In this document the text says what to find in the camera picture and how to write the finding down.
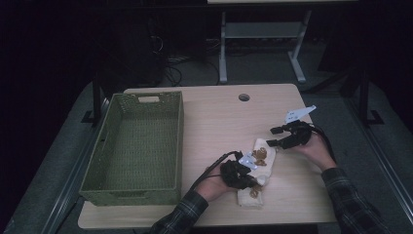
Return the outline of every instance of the forearm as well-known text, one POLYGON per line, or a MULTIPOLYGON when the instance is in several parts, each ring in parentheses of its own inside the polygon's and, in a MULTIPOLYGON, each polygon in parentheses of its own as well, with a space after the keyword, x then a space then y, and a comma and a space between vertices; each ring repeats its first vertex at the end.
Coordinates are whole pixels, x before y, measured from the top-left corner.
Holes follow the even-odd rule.
POLYGON ((207 201, 195 191, 185 194, 171 214, 154 223, 150 233, 185 233, 207 208, 207 201))
POLYGON ((343 170, 332 168, 324 171, 321 176, 342 233, 391 233, 343 170))

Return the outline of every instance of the table hole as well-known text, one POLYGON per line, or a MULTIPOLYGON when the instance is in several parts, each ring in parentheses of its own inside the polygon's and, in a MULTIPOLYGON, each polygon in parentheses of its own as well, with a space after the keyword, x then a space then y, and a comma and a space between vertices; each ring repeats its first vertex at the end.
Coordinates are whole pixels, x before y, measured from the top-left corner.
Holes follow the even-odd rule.
POLYGON ((249 95, 247 94, 241 94, 238 96, 238 99, 241 101, 249 101, 249 95))

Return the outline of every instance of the hand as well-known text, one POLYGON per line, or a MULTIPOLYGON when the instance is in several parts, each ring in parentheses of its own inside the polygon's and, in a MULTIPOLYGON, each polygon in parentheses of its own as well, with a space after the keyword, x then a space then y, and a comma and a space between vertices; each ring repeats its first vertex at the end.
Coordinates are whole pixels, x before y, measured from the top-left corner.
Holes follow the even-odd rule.
POLYGON ((330 168, 336 168, 334 160, 328 153, 328 149, 322 139, 322 136, 312 133, 310 140, 305 145, 298 145, 292 149, 304 154, 307 158, 316 164, 322 172, 330 168))
POLYGON ((216 166, 210 173, 209 175, 212 177, 207 177, 203 181, 198 184, 198 186, 195 188, 195 191, 197 191, 201 196, 203 196, 207 202, 211 202, 218 197, 220 197, 222 194, 230 191, 236 191, 237 189, 228 187, 227 184, 225 184, 224 180, 222 180, 221 177, 221 164, 216 166))

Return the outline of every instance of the folded cloth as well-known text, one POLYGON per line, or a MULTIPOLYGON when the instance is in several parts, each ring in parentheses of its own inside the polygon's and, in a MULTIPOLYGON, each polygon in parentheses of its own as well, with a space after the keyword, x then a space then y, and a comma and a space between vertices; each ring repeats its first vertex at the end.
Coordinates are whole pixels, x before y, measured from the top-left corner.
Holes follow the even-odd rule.
MULTIPOLYGON (((257 178, 257 181, 260 185, 265 186, 271 176, 273 171, 273 164, 276 160, 276 149, 268 146, 267 141, 262 138, 258 138, 254 144, 254 150, 259 150, 261 147, 267 150, 267 157, 264 159, 267 166, 258 166, 256 170, 252 170, 249 175, 257 178)), ((250 196, 251 188, 246 188, 238 191, 238 204, 242 207, 256 207, 260 208, 264 205, 262 201, 262 192, 258 192, 256 198, 250 196)))

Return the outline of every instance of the desk leg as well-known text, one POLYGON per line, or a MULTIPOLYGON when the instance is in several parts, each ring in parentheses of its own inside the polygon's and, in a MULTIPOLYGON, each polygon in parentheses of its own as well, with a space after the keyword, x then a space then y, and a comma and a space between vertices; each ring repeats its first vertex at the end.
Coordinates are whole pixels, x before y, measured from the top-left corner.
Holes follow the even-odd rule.
POLYGON ((298 58, 298 54, 301 49, 301 45, 303 44, 304 36, 306 35, 307 25, 309 23, 310 16, 311 16, 311 11, 308 11, 298 31, 297 45, 295 46, 292 52, 288 52, 289 60, 291 62, 292 68, 294 69, 295 76, 297 77, 297 80, 299 83, 306 83, 306 77, 304 76, 303 70, 301 69, 300 63, 298 62, 297 58, 298 58))
POLYGON ((219 55, 219 82, 225 84, 227 81, 227 61, 225 59, 225 12, 223 12, 221 23, 221 54, 219 55))

